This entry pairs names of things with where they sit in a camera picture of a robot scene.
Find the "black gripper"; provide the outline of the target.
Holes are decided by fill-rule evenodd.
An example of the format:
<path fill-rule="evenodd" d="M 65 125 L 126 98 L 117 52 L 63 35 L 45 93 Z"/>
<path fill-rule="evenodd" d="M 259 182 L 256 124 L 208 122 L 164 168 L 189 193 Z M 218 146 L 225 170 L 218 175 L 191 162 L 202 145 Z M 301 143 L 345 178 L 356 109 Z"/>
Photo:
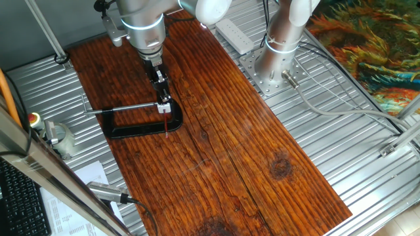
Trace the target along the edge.
<path fill-rule="evenodd" d="M 156 91 L 157 101 L 167 103 L 171 99 L 169 84 L 162 63 L 155 64 L 152 60 L 144 60 L 146 74 Z"/>

